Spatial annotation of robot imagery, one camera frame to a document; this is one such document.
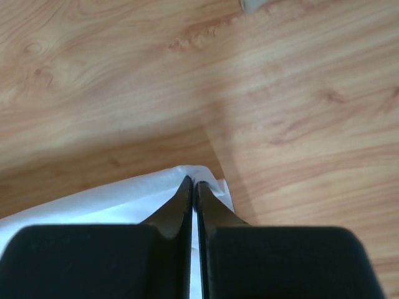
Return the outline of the green and white raglan t-shirt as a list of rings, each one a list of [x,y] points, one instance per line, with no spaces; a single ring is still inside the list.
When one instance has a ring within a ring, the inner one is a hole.
[[[205,182],[223,204],[232,207],[225,180],[215,179],[204,166],[177,166],[95,187],[1,219],[1,258],[11,239],[21,229],[32,225],[139,224],[174,196],[185,177],[191,178],[193,192],[197,183]],[[193,211],[190,298],[201,296],[200,250],[195,220]]]

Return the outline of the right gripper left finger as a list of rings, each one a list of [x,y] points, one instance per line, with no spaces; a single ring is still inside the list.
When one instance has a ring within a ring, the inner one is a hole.
[[[139,224],[32,225],[1,258],[2,298],[188,298],[193,182]]]

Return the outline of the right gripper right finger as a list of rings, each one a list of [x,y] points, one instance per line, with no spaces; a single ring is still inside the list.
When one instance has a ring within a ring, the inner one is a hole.
[[[383,298],[343,227],[252,226],[201,182],[195,190],[204,298]]]

